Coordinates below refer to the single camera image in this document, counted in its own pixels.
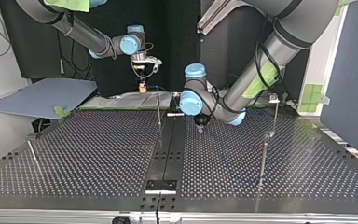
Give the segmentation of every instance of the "metal frame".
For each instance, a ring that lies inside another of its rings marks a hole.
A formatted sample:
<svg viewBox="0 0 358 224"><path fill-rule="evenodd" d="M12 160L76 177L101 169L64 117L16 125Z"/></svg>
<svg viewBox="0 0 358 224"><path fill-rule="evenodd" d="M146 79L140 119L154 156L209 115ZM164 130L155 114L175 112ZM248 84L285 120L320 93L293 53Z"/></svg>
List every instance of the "metal frame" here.
<svg viewBox="0 0 358 224"><path fill-rule="evenodd" d="M0 210L0 223L111 223L129 217L133 223L156 223L155 213L114 211ZM357 223L358 215L159 213L160 223Z"/></svg>

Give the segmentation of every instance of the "metal rod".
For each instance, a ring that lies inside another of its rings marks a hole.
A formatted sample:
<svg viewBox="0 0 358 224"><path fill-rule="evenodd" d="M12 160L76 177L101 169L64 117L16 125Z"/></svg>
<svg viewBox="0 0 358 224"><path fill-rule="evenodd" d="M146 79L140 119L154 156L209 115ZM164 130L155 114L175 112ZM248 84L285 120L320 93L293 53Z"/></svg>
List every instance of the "metal rod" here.
<svg viewBox="0 0 358 224"><path fill-rule="evenodd" d="M161 126L161 114L159 112L159 93L157 92L157 111L158 111L158 125Z"/></svg>
<svg viewBox="0 0 358 224"><path fill-rule="evenodd" d="M272 131L269 134L270 137L273 137L275 135L275 128L277 125L277 117L278 117L278 109L279 109L279 102L275 106L274 125L272 126Z"/></svg>
<svg viewBox="0 0 358 224"><path fill-rule="evenodd" d="M34 159L37 161L37 157L36 157L36 154L34 153L34 147L32 146L31 141L28 140L27 143L28 143L29 148L31 149L31 152L32 152L32 155L33 155Z"/></svg>
<svg viewBox="0 0 358 224"><path fill-rule="evenodd" d="M267 148L269 147L269 143L266 141L263 145L263 157L261 159L261 169L260 169L260 180L258 183L258 187L263 188L263 179L264 173L266 171L266 160L267 160Z"/></svg>

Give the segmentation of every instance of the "small object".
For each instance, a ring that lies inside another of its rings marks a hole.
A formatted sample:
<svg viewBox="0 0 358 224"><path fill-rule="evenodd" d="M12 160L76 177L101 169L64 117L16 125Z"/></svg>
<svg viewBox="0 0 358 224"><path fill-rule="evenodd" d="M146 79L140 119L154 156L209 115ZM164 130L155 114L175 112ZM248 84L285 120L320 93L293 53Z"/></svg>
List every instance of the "small object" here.
<svg viewBox="0 0 358 224"><path fill-rule="evenodd" d="M56 105L54 106L54 111L56 115L60 116L60 118L68 117L71 113L67 112L62 106Z"/></svg>
<svg viewBox="0 0 358 224"><path fill-rule="evenodd" d="M278 94L276 93L271 93L268 95L268 102L270 104L277 104L280 102L279 98L278 98Z"/></svg>
<svg viewBox="0 0 358 224"><path fill-rule="evenodd" d="M144 81L139 83L139 92L140 93L147 93L147 86Z"/></svg>
<svg viewBox="0 0 358 224"><path fill-rule="evenodd" d="M182 117L184 113L167 113L167 117Z"/></svg>
<svg viewBox="0 0 358 224"><path fill-rule="evenodd" d="M115 217L112 224L131 224L131 222L128 217Z"/></svg>
<svg viewBox="0 0 358 224"><path fill-rule="evenodd" d="M208 125L209 121L211 121L211 116L208 115L200 114L194 117L199 133L203 133L203 128Z"/></svg>
<svg viewBox="0 0 358 224"><path fill-rule="evenodd" d="M149 180L146 194L176 194L176 180Z"/></svg>

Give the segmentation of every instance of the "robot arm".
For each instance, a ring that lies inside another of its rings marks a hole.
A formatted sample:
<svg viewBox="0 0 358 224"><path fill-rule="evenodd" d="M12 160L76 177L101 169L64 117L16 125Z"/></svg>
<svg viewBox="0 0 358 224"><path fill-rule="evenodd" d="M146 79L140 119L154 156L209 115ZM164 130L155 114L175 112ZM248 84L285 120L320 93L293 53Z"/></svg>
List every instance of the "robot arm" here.
<svg viewBox="0 0 358 224"><path fill-rule="evenodd" d="M202 113L228 124L241 124L246 106L266 88L264 82L268 85L276 82L279 67L285 67L301 49L308 49L324 32L334 16L338 0L215 0L201 19L199 32L207 35L230 11L241 6L256 7L274 16L277 20L273 23L273 33L258 51L258 59L250 61L223 98L206 91L206 71L202 64L188 66L180 102L185 114Z"/></svg>
<svg viewBox="0 0 358 224"><path fill-rule="evenodd" d="M141 25L129 26L126 35L110 38L89 27L64 8L47 6L44 1L38 0L17 0L17 3L34 20L55 27L65 36L73 38L88 48L93 58L115 59L118 55L130 55L131 61L134 62L132 68L135 71L134 66L136 66L138 70L136 75L141 81L145 81L146 77L142 76L143 69L138 69L140 64L152 63L154 65L152 74L157 73L162 65L161 60L147 56L145 31Z"/></svg>

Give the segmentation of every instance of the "end effector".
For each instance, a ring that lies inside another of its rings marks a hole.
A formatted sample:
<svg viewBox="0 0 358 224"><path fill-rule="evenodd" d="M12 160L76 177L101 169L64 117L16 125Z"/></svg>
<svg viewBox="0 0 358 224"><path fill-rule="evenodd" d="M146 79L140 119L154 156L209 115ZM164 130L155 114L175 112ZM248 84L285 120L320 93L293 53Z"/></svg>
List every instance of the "end effector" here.
<svg viewBox="0 0 358 224"><path fill-rule="evenodd" d="M95 59L106 57L113 57L115 59L118 55L131 56L131 66L135 74L141 79L146 79L158 72L162 65L162 61L156 57L148 56L154 45L145 41L145 29L142 25L132 25L127 28L127 34L116 36L110 39L108 36L101 34L106 40L106 48L103 52L93 52L89 50L91 56ZM151 74L144 76L145 65L153 64Z"/></svg>
<svg viewBox="0 0 358 224"><path fill-rule="evenodd" d="M225 103L218 92L209 92L206 69L201 63L193 63L185 70L186 84L180 99L180 109L190 116L206 115L227 124L240 125L246 109L234 111Z"/></svg>

